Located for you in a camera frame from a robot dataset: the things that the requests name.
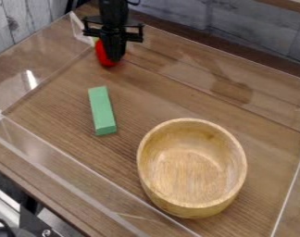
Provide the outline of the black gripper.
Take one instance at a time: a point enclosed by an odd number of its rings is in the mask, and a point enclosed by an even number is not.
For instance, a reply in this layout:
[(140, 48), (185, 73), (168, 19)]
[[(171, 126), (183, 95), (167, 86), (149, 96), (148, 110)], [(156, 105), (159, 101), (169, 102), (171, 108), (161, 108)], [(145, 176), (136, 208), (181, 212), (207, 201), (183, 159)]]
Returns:
[[(111, 26), (101, 21), (100, 16), (85, 16), (81, 19), (84, 29), (81, 30), (84, 36), (99, 37), (104, 47), (104, 51), (109, 60), (119, 61), (124, 55), (125, 41), (141, 43), (143, 42), (143, 24), (128, 18), (125, 23), (120, 26)], [(111, 36), (115, 36), (115, 46), (112, 50)]]

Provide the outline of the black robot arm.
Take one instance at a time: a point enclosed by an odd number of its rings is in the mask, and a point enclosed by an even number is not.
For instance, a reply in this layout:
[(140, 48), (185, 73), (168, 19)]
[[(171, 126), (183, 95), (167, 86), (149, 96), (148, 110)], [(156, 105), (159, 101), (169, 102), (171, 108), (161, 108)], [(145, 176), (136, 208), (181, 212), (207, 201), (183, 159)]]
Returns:
[(139, 3), (129, 0), (97, 0), (99, 14), (81, 19), (83, 35), (99, 39), (105, 59), (111, 63), (119, 62), (124, 56), (127, 42), (143, 42), (143, 24), (128, 17), (128, 6)]

